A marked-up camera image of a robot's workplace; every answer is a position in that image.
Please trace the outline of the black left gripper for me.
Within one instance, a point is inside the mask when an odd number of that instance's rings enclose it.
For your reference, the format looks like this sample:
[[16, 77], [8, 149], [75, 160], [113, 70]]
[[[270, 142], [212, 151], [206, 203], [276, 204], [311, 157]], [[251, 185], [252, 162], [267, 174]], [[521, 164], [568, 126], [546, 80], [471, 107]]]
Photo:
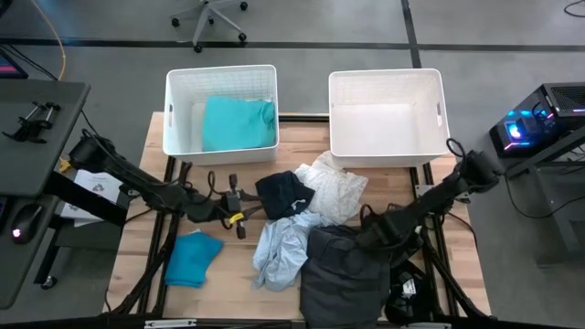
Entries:
[[242, 210], [240, 200], [243, 202], [261, 201], [260, 196], [253, 196], [245, 191], [238, 191], [238, 177], [236, 174], [229, 175], [229, 190], [221, 198], [222, 206], [227, 212], [226, 218], [222, 221], [225, 229], [236, 228], [238, 239], [246, 238], [246, 229], [243, 222], [254, 213], [263, 210], [263, 205], [250, 207]]

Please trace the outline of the navy blue garment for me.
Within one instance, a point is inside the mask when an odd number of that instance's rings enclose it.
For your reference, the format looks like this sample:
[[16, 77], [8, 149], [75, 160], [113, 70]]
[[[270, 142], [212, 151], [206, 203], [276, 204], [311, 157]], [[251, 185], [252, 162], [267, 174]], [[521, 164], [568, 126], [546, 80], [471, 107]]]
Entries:
[[268, 219], [273, 220], [302, 213], [315, 193], [291, 171], [263, 177], [255, 186]]

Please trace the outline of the light blue garment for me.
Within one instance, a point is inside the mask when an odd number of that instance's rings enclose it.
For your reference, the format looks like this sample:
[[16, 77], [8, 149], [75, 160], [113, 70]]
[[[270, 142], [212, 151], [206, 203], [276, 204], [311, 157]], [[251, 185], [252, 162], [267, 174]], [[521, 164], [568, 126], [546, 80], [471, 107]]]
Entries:
[[252, 257], [258, 276], [252, 287], [281, 292], [292, 287], [307, 261], [308, 238], [313, 228], [328, 226], [331, 221], [317, 213], [304, 211], [288, 218], [268, 220]]

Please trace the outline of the white garment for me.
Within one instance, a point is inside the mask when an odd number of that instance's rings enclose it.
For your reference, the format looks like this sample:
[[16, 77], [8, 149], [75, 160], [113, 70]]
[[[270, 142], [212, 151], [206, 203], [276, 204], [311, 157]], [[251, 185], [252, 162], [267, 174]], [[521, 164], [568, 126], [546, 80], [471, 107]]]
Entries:
[[294, 173], [314, 196], [308, 210], [340, 225], [360, 210], [368, 178], [346, 171], [335, 163], [333, 154], [325, 151], [312, 164], [301, 164]]

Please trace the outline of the dark grey garment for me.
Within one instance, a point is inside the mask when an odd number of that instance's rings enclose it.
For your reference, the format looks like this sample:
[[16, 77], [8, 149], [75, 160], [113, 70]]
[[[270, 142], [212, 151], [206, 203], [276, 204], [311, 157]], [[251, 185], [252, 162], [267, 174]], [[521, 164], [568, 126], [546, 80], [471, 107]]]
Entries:
[[389, 297], [386, 253], [358, 247], [357, 230], [315, 228], [301, 270], [300, 311], [313, 329], [375, 329]]

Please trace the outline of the teal garment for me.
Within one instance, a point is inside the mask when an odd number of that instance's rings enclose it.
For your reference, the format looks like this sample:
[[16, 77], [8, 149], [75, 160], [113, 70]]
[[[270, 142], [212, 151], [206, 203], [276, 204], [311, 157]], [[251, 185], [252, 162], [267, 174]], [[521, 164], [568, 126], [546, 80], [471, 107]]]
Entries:
[[206, 272], [223, 248], [223, 241], [202, 231], [179, 236], [168, 263], [165, 284], [201, 288]]
[[201, 124], [203, 152], [273, 146], [276, 112], [272, 101], [210, 96]]

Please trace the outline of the black device with white label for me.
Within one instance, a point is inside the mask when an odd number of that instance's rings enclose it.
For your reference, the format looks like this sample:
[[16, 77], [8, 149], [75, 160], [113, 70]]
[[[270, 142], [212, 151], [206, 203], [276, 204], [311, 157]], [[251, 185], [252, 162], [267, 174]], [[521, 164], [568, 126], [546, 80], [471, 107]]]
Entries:
[[384, 313], [394, 324], [428, 322], [435, 311], [425, 273], [409, 260], [390, 272], [390, 293]]

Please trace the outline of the white perforated plastic basket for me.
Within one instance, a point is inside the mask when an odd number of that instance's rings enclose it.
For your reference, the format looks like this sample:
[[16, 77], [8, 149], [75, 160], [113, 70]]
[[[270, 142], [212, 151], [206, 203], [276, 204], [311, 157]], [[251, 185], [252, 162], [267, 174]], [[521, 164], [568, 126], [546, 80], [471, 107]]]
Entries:
[[259, 148], [206, 151], [203, 121], [211, 96], [273, 105], [273, 129], [279, 131], [277, 70], [273, 65], [174, 69], [165, 81], [163, 151], [194, 165], [270, 162], [277, 158], [280, 136]]
[[328, 77], [330, 152], [343, 168], [415, 167], [448, 153], [437, 69], [335, 71]]

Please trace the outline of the white printed paper sheet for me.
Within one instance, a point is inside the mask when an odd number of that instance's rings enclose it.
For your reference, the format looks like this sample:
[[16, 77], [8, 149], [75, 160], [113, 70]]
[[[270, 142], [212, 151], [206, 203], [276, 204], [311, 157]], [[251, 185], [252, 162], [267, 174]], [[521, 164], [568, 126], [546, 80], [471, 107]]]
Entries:
[[[79, 170], [75, 176], [74, 182], [86, 190], [103, 196], [109, 201], [116, 202], [120, 194], [122, 182], [107, 173], [93, 174], [85, 170]], [[89, 225], [101, 222], [101, 219], [91, 213], [65, 203], [60, 216], [66, 219], [72, 219], [75, 227]]]

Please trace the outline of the dark side table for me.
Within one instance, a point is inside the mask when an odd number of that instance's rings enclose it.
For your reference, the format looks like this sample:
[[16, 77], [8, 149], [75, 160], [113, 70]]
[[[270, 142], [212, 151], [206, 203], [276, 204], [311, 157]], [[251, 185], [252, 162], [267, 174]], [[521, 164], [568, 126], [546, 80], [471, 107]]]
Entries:
[[585, 263], [585, 127], [503, 164], [512, 206], [536, 226], [536, 265]]

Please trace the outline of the black computer with coloured lights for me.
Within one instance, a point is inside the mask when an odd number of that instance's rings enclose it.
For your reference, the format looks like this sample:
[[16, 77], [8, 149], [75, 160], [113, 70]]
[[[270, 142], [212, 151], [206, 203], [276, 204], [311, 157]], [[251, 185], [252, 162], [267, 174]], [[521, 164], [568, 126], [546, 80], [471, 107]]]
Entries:
[[585, 126], [585, 82], [544, 83], [490, 131], [500, 158], [537, 154]]

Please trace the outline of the grey office chair base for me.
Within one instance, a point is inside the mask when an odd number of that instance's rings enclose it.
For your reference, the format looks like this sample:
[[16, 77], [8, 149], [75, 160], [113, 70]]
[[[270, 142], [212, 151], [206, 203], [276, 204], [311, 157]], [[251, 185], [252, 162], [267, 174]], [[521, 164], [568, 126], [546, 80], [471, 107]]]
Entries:
[[192, 37], [192, 45], [193, 50], [196, 53], [201, 53], [203, 50], [202, 44], [199, 42], [206, 26], [213, 26], [216, 20], [221, 20], [227, 25], [229, 25], [233, 30], [237, 31], [238, 39], [241, 44], [247, 42], [247, 35], [243, 32], [240, 26], [234, 23], [231, 19], [225, 16], [221, 9], [231, 6], [231, 5], [238, 5], [241, 11], [247, 11], [249, 4], [245, 0], [197, 0], [199, 2], [198, 5], [194, 7], [189, 7], [183, 11], [177, 12], [170, 16], [170, 23], [172, 27], [180, 27], [181, 25], [181, 18], [192, 16], [196, 13], [199, 13], [197, 18], [197, 26], [195, 28], [193, 37]]

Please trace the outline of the black computer mouse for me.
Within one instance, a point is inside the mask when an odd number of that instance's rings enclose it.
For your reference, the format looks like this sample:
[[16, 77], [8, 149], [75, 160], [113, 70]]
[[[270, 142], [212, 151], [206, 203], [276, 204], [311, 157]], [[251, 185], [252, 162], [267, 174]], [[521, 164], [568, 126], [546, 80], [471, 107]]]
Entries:
[[15, 244], [27, 244], [37, 232], [43, 207], [37, 203], [20, 208], [11, 224], [11, 239]]

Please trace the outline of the dark grey desk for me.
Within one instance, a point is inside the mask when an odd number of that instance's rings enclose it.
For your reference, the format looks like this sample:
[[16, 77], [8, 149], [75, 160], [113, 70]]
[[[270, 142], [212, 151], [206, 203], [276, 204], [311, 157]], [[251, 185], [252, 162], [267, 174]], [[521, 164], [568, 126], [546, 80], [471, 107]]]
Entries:
[[[0, 196], [9, 199], [5, 224], [0, 224], [0, 310], [10, 308], [24, 283], [48, 229], [59, 200], [44, 193], [69, 135], [90, 92], [83, 82], [54, 80], [0, 80]], [[53, 127], [40, 137], [44, 143], [16, 142], [7, 137], [20, 125], [34, 103], [52, 102], [60, 107]], [[37, 204], [37, 232], [29, 242], [17, 244], [11, 225], [20, 208]]]

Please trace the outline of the dark monitor screen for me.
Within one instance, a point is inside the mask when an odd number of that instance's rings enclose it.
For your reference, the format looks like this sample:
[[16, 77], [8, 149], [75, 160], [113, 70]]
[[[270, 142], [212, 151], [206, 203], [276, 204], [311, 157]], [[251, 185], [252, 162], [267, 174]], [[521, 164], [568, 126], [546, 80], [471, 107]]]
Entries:
[[28, 74], [0, 49], [0, 79], [26, 80]]

